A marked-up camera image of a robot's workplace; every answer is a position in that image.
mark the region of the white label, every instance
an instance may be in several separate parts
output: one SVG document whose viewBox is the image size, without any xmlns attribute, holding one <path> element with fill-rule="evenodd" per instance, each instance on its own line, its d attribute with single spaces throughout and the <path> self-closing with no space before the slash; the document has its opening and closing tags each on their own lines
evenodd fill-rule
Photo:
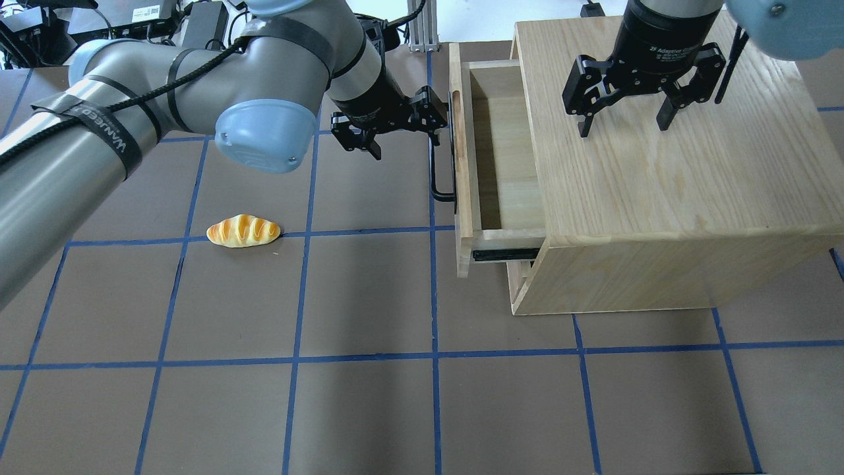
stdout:
<svg viewBox="0 0 844 475">
<path fill-rule="evenodd" d="M 151 19 L 158 19 L 161 12 L 160 5 L 154 5 L 152 7 L 141 7 L 135 8 L 132 10 L 132 23 L 138 21 L 147 21 Z"/>
</svg>

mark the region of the bread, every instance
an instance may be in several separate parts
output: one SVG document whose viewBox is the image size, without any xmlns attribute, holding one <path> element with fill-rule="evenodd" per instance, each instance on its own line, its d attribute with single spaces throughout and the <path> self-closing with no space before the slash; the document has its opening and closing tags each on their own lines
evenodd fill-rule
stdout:
<svg viewBox="0 0 844 475">
<path fill-rule="evenodd" d="M 252 215 L 237 215 L 211 226 L 205 235 L 220 246 L 246 248 L 271 243 L 281 236 L 281 227 Z"/>
</svg>

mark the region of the open drawer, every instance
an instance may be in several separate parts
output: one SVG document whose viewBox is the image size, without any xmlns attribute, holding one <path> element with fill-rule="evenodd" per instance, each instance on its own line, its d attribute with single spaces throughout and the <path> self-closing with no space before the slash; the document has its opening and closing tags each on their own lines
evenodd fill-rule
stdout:
<svg viewBox="0 0 844 475">
<path fill-rule="evenodd" d="M 518 60 L 463 63 L 450 46 L 457 275 L 470 262 L 536 258 L 545 239 Z"/>
</svg>

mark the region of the cabinet top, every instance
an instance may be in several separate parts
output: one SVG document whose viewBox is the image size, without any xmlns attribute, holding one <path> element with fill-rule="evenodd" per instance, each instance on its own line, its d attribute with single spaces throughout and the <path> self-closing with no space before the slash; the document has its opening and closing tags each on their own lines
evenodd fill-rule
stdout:
<svg viewBox="0 0 844 475">
<path fill-rule="evenodd" d="M 664 95 L 628 97 L 602 110 L 582 139 L 579 117 L 563 109 L 563 87 L 576 55 L 611 53 L 620 21 L 516 23 L 551 246 L 844 233 L 844 161 L 797 66 L 752 40 L 722 104 L 692 104 L 661 132 Z M 708 41 L 726 56 L 734 30 L 722 13 Z"/>
</svg>

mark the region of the wooden cabinet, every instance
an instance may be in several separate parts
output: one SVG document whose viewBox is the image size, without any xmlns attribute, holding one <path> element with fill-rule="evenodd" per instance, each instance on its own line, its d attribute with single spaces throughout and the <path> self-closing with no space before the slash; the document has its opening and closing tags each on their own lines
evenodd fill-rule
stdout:
<svg viewBox="0 0 844 475">
<path fill-rule="evenodd" d="M 619 22 L 516 23 L 504 61 L 450 46 L 460 276 L 507 260 L 514 314 L 705 308 L 844 241 L 844 162 L 794 63 L 752 42 L 721 105 L 660 132 L 662 95 L 625 98 L 582 139 L 560 95 Z"/>
</svg>

